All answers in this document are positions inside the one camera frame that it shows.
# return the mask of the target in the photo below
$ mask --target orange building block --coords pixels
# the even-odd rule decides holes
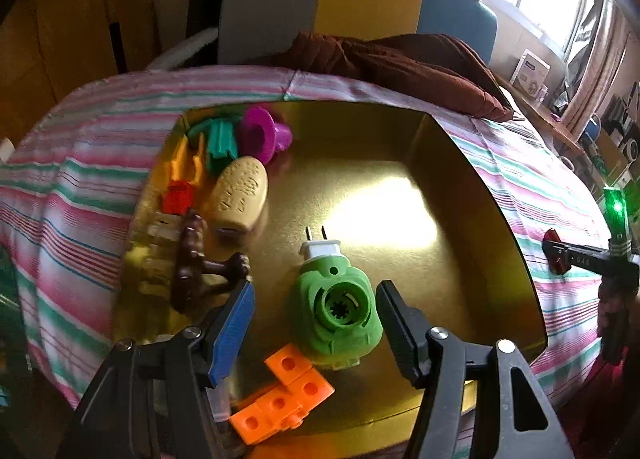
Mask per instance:
[[[229,421],[245,444],[257,444],[280,431],[256,403],[235,413]]]
[[[200,187],[204,182],[205,155],[204,132],[201,132],[198,137],[198,150],[193,156],[193,179],[191,179],[191,181],[189,182],[189,184],[192,184],[195,187]]]
[[[257,444],[303,419],[335,392],[294,344],[264,360],[280,383],[229,420],[245,444]]]
[[[186,174],[187,158],[189,155],[189,140],[183,136],[175,146],[174,153],[169,161],[169,179],[171,181],[183,181]]]
[[[245,399],[243,399],[241,401],[238,401],[238,403],[236,403],[236,407],[238,407],[238,410],[245,409],[250,404],[255,403],[258,400],[259,397],[263,397],[263,395],[265,395],[267,392],[271,391],[271,389],[276,388],[278,385],[280,385],[280,382],[279,381],[274,381],[273,383],[270,383],[269,385],[265,385],[264,387],[261,387],[257,391],[252,392],[251,394],[249,394]]]
[[[255,404],[273,421],[273,426],[278,430],[302,425],[301,417],[291,417],[302,409],[302,403],[282,385],[261,396]]]
[[[310,369],[289,385],[287,390],[307,415],[335,392],[335,389],[315,369]]]
[[[264,360],[283,385],[289,385],[313,367],[294,344],[288,344]]]

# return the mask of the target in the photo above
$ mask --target magenta plastic toy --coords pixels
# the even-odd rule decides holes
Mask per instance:
[[[263,165],[269,163],[276,152],[287,150],[292,141],[289,126],[274,122],[264,107],[249,108],[238,125],[240,154],[253,156]]]

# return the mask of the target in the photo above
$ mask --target white box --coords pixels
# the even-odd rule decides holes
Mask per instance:
[[[513,72],[510,83],[516,89],[535,97],[545,83],[546,75],[551,66],[535,54],[525,49],[520,57],[518,66]]]

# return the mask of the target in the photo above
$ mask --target blue gripper pad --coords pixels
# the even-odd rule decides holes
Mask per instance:
[[[234,291],[226,301],[219,317],[223,320],[222,326],[218,328],[211,349],[209,379],[214,387],[230,374],[254,309],[255,290],[251,282],[246,282],[242,289]]]

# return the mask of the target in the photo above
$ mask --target curtain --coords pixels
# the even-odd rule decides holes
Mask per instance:
[[[603,4],[604,0],[593,0],[591,6],[585,2],[585,9],[580,14],[577,31],[568,48],[566,75],[554,92],[553,109],[559,116],[564,114],[564,110],[574,98],[584,76],[589,55],[596,39]]]
[[[625,52],[630,28],[613,0],[604,0],[589,61],[575,96],[562,114],[562,123],[578,140],[589,118],[602,105]]]

